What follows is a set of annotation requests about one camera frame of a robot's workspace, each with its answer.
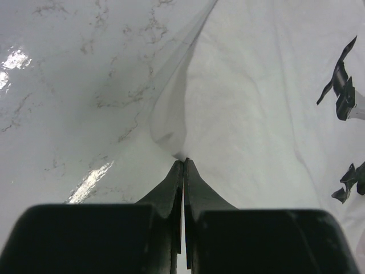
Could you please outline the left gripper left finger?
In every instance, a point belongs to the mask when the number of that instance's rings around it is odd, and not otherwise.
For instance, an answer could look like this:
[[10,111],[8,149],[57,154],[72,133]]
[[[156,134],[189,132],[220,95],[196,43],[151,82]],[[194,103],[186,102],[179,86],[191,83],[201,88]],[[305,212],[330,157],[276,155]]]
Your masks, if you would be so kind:
[[183,164],[127,204],[44,204],[27,209],[1,253],[2,273],[176,273]]

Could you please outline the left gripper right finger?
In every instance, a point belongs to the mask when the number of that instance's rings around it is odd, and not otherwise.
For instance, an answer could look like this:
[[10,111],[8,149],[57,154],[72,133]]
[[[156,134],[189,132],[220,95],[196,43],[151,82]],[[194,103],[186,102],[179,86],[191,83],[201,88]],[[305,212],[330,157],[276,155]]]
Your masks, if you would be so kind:
[[183,169],[186,266],[192,273],[358,273],[334,217],[319,209],[238,209]]

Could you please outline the white robot print t shirt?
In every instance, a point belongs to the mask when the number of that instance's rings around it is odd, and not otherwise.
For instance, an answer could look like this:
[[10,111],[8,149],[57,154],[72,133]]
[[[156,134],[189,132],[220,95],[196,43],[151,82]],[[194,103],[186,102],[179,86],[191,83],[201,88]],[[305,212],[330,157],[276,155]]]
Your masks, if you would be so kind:
[[364,196],[331,195],[350,164],[364,163],[364,122],[335,112],[330,92],[318,103],[345,45],[346,67],[364,95],[363,1],[211,1],[180,63],[157,65],[189,35],[173,26],[174,7],[154,1],[146,19],[123,26],[125,49],[144,47],[154,80],[132,93],[147,105],[121,160],[118,186],[134,202],[166,174],[173,158],[191,158],[203,179],[240,208],[320,208],[342,226],[364,270]]

